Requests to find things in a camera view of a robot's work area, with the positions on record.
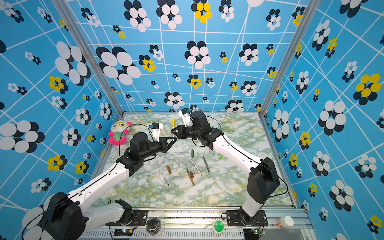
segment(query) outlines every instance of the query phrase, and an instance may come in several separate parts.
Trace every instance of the plush toy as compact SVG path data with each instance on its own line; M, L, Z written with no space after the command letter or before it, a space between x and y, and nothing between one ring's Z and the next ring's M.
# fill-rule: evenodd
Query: plush toy
M128 129L125 129L125 128L130 125L132 125L131 122L124 122L124 121L115 122L111 127L111 131L109 132L109 135L111 136L111 138L109 138L108 141L113 145L123 145L124 143L126 143L127 137L125 137L124 135L127 135L129 131Z

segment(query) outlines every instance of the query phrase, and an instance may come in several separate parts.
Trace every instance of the blue wall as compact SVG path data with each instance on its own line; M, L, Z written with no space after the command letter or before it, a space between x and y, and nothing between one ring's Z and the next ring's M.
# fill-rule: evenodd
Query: blue wall
M90 180L116 114L100 115L110 101L88 63L78 63L81 54L51 1L0 1L0 10L0 239L16 239L30 209Z
M125 111L168 112L193 105L205 112L255 112L275 76L268 70L278 71L308 0L67 3L97 61L110 61L101 66ZM137 69L124 72L116 57L101 56L119 48ZM244 54L249 57L241 60Z
M384 3L353 2L321 2L265 116L321 240L384 234Z

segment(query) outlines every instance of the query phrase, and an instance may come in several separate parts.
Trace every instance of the marble tabletop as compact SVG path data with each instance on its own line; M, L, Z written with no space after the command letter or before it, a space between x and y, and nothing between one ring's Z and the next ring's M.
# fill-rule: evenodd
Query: marble tabletop
M221 124L221 130L233 142L255 156L271 158L276 164L257 113L206 113L206 115L215 118ZM161 137L172 137L170 133L172 119L175 119L176 126L183 124L178 113L125 113L123 119L146 126L152 122L163 123ZM219 128L213 119L208 118L208 121L212 127ZM129 146L129 140L133 135L141 131L148 134L144 126L135 125L130 128L127 144L121 147L121 155ZM194 158L191 158L191 149L194 150ZM104 170L116 161L118 152L118 146L114 146ZM205 167L202 155L205 156L210 173ZM133 207L241 206L248 195L248 176L226 157L222 159L219 157L219 153L214 151L209 153L208 147L198 147L191 139L177 140L167 153L158 153L155 159L145 162L133 176L111 188L92 207L107 205L108 199L112 202L123 199ZM203 176L197 172L190 159L193 159ZM166 165L169 165L172 174L168 174ZM159 168L166 175L169 186L165 183ZM193 172L195 186L192 186L186 168ZM275 194L282 193L285 189L285 185L281 182ZM292 202L289 195L284 194L268 199L265 205L292 205Z

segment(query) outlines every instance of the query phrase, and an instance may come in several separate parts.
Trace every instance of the plush toy's head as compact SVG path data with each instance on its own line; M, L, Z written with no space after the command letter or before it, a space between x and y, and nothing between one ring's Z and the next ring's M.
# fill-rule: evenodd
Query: plush toy's head
M111 127L111 132L122 132L128 126L127 122L117 121Z

